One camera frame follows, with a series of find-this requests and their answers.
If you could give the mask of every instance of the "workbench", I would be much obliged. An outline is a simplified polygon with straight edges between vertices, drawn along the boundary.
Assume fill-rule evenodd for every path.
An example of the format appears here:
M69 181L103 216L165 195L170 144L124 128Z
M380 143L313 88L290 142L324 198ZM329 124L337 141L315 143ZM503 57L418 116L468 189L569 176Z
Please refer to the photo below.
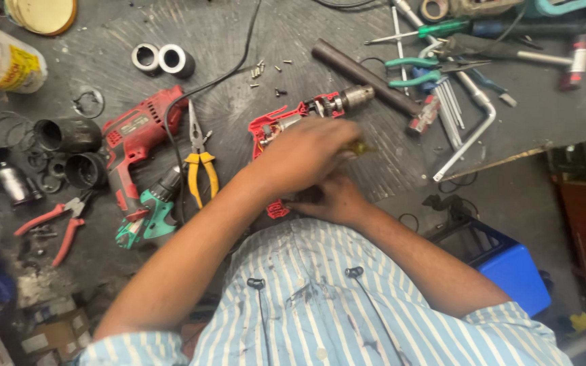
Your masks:
M95 119L102 126L161 88L179 83L187 90L202 85L228 71L240 59L254 6L252 0L80 0L75 24L65 34L53 38L34 35L2 19L1 29L43 53L49 78L35 94L0 91L0 111L16 111L33 121L74 116L70 96L82 85L91 85L105 97L105 111ZM402 18L400 26L402 32L412 30ZM317 38L327 40L357 61L365 57L390 60L398 57L394 42L372 46L364 46L363 42L391 34L391 10L383 0L355 11L332 10L312 0L263 0L244 67L222 84L193 96L202 128L214 131L207 149L216 156L221 188L251 160L250 121L285 104L293 108L301 100L353 85L313 59L311 48ZM536 41L545 47L544 53L568 53L570 40ZM184 81L168 74L156 78L142 74L130 61L132 49L142 42L183 46L196 59L195 73ZM426 45L424 40L406 38L404 53L416 56ZM250 69L261 59L265 60L266 71L256 80L260 86L250 88L249 84L254 82ZM282 60L293 63L283 64ZM273 65L282 68L282 72ZM380 63L367 61L364 65L384 76ZM494 92L483 89L496 106L498 121L448 172L448 177L586 140L586 74L581 90L561 93L557 84L564 71L557 66L494 61L480 70L508 88L519 105L510 108ZM467 130L461 136L465 138L485 115L455 78L452 84L463 111ZM274 88L285 89L288 95L277 98ZM421 99L416 90L412 92L415 99ZM365 139L378 149L377 153L365 154L347 166L349 175L373 202L434 184L431 177L452 153L439 121L424 136L409 137L404 133L409 116L379 100L351 114L349 119L362 125ZM185 115L176 136L184 156L191 148L186 121ZM151 151L151 158L132 171L138 190L146 189L175 162L170 146L157 146ZM206 184L201 182L200 186L204 189ZM0 250L8 270L19 278L21 305L130 275L145 262L146 254L116 245L114 237L122 214L110 191L104 190L84 212L86 224L78 229L72 250L58 269L51 268L50 263L58 250L66 218L52 225L59 237L42 244L47 254L37 260L41 271L22 268L15 261L18 244L12 240L12 232L29 219L53 209L56 203L65 203L76 195L75 189L67 187L43 202L11 210L0 188ZM193 200L188 200L186 211L189 218L196 212ZM281 220L286 218L261 218L260 222L274 225Z

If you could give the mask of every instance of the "man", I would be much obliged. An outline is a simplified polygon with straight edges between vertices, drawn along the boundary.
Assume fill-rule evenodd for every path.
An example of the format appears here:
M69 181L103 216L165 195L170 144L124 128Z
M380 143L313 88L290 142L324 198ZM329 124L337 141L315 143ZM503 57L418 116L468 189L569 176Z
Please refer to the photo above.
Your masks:
M241 170L119 294L84 365L570 365L500 288L365 201L335 171L361 137L307 118ZM193 358L175 332L274 199L318 184L317 219L256 233L232 257Z

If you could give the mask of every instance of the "green screwdriver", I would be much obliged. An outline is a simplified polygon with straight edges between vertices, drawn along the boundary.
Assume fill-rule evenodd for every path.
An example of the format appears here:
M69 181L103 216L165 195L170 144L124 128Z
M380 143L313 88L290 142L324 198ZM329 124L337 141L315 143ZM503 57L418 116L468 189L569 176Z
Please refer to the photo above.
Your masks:
M468 29L469 23L469 20L466 18L457 18L453 20L442 21L441 23L435 25L422 25L414 32L401 33L399 35L394 35L390 37L373 39L367 42L363 42L363 44L373 44L383 42L386 40L394 40L414 35L417 35L419 38L424 38L426 36L444 37L451 35L452 33Z

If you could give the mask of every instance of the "blue and white striped shirt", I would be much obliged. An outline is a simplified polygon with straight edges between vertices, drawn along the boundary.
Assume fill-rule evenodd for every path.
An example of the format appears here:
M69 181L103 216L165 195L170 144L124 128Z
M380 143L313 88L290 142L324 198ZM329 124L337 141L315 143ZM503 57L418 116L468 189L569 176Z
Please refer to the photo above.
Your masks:
M361 266L357 281L345 270ZM265 280L259 292L249 278ZM248 238L192 360L170 332L116 335L86 348L82 365L538 365L571 362L552 330L509 302L463 319L431 310L405 273L359 233L314 219ZM266 347L270 349L270 362Z

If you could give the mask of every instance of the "hand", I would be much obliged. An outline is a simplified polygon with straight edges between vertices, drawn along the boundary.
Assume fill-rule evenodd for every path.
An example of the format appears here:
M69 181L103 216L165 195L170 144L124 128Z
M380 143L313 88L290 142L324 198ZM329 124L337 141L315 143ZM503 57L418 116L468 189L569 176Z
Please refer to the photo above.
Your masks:
M361 134L351 121L307 117L284 130L249 169L268 183L273 198L298 192L320 182L345 160L356 158L345 147Z
M320 184L322 200L314 203L286 203L287 208L321 220L356 229L375 205L365 200L354 182L341 170L332 172Z

